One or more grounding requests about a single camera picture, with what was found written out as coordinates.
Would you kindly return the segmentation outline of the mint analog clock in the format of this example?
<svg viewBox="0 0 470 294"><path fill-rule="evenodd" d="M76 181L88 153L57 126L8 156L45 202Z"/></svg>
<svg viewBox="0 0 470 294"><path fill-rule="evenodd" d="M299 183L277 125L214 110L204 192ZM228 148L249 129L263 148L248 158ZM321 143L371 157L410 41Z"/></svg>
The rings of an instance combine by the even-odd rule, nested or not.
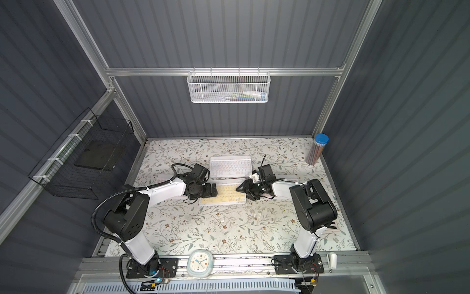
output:
<svg viewBox="0 0 470 294"><path fill-rule="evenodd" d="M211 252L198 249L193 251L187 261L187 273L194 278L208 277L214 268L214 256Z"/></svg>

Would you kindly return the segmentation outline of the pens in white basket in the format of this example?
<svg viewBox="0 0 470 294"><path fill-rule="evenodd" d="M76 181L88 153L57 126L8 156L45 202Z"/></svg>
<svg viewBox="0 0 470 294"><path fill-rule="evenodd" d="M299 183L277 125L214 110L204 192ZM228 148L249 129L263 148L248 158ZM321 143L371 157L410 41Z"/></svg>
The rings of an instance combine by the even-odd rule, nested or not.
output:
<svg viewBox="0 0 470 294"><path fill-rule="evenodd" d="M216 99L228 102L267 102L268 93L260 91L226 93L224 96L216 97Z"/></svg>

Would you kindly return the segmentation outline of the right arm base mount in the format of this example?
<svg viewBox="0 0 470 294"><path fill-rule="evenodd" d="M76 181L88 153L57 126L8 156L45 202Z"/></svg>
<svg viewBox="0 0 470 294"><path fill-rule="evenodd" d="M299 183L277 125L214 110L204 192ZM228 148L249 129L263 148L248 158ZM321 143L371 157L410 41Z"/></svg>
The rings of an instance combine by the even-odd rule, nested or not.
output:
<svg viewBox="0 0 470 294"><path fill-rule="evenodd" d="M297 258L294 254L277 255L271 259L271 264L278 275L324 273L321 256L317 253L307 258Z"/></svg>

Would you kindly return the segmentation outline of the black pad in basket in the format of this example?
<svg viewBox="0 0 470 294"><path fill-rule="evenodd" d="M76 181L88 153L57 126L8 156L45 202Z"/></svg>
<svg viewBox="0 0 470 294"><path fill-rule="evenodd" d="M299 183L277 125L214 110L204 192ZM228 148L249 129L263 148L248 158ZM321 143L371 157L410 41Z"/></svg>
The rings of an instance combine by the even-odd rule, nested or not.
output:
<svg viewBox="0 0 470 294"><path fill-rule="evenodd" d="M120 144L94 140L80 154L74 166L111 171L119 160L124 147Z"/></svg>

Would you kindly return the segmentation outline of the small white device on rail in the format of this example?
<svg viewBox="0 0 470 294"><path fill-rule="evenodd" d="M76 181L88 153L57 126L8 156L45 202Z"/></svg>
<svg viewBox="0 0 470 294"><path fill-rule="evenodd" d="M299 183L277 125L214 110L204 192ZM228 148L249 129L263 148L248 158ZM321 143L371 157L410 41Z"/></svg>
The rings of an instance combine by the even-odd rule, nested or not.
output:
<svg viewBox="0 0 470 294"><path fill-rule="evenodd" d="M329 273L337 269L338 255L335 252L328 253L328 267Z"/></svg>

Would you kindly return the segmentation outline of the blue lid pencil tube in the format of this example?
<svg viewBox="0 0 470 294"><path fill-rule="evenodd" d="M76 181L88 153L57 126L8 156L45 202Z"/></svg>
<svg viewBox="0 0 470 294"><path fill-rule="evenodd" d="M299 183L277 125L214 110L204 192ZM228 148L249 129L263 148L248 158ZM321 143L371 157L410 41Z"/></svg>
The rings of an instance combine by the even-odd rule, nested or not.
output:
<svg viewBox="0 0 470 294"><path fill-rule="evenodd" d="M313 136L312 147L305 158L306 163L309 165L315 165L328 142L329 137L326 134L317 134Z"/></svg>

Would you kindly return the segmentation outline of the white keyboard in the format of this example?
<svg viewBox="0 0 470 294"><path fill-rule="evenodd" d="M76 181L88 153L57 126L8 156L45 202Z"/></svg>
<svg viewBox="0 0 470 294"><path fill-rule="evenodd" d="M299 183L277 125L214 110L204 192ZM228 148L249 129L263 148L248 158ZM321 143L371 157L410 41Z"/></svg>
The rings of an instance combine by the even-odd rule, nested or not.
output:
<svg viewBox="0 0 470 294"><path fill-rule="evenodd" d="M214 156L209 170L213 178L247 178L252 172L250 156Z"/></svg>

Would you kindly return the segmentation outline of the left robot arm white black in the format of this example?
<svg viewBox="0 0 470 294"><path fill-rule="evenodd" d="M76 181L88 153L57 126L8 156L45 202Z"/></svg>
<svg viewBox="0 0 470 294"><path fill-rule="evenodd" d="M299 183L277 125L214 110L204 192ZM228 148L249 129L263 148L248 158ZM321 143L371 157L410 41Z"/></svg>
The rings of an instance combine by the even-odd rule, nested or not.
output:
<svg viewBox="0 0 470 294"><path fill-rule="evenodd" d="M173 164L173 176L166 181L143 187L128 187L113 194L105 201L111 202L103 223L110 231L100 231L104 237L113 240L135 262L144 266L155 263L158 254L143 233L149 208L174 197L186 196L190 201L211 198L217 195L215 184L209 183L210 171L202 165L189 166L190 170L178 174Z"/></svg>

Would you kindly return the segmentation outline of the yellow keyboard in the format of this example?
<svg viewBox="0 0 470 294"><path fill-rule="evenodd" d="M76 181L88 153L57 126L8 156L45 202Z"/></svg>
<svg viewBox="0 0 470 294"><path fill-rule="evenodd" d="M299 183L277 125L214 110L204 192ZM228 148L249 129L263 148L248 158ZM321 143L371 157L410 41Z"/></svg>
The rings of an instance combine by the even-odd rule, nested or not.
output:
<svg viewBox="0 0 470 294"><path fill-rule="evenodd" d="M246 195L237 192L236 189L243 183L243 178L212 180L216 184L217 196L211 198L201 198L198 201L199 206L222 206L222 205L241 205L246 203Z"/></svg>

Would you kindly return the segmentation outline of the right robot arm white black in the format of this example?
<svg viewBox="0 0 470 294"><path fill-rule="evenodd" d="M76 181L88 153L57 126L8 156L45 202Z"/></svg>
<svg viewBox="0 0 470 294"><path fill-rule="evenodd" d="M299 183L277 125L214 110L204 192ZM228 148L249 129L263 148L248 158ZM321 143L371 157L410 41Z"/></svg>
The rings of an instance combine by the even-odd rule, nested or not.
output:
<svg viewBox="0 0 470 294"><path fill-rule="evenodd" d="M277 178L270 165L262 165L236 188L249 200L261 198L292 200L297 220L302 229L291 246L292 262L308 260L315 254L315 245L324 231L337 219L338 211L322 183L309 180L304 183Z"/></svg>

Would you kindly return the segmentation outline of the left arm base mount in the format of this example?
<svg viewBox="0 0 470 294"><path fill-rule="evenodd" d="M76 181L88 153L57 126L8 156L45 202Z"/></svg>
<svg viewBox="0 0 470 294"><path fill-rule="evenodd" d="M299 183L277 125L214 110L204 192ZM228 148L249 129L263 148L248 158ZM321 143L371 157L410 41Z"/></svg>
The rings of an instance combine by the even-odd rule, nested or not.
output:
<svg viewBox="0 0 470 294"><path fill-rule="evenodd" d="M174 278L178 262L178 258L153 258L147 264L141 265L131 259L126 266L126 278Z"/></svg>

